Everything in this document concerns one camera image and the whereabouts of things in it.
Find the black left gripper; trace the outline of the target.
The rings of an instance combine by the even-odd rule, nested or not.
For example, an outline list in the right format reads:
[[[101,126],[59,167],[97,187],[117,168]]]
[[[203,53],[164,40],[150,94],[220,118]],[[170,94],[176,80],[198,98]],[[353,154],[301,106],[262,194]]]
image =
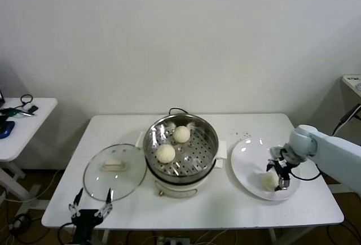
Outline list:
[[[107,217],[113,209],[112,196],[113,190],[109,188],[105,204],[99,209],[81,209],[79,203],[83,193],[83,188],[75,196],[73,203],[69,204],[68,209],[71,213],[73,225],[76,227],[71,244],[91,244],[93,230],[103,222],[103,217]]]

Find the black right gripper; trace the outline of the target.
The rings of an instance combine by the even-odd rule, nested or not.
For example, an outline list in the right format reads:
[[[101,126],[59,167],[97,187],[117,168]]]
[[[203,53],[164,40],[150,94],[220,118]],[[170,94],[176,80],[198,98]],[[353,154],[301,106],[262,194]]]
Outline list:
[[[275,169],[278,176],[278,185],[274,188],[274,191],[287,190],[290,184],[290,173],[294,165],[287,162],[284,158],[269,159],[266,172],[271,169]]]

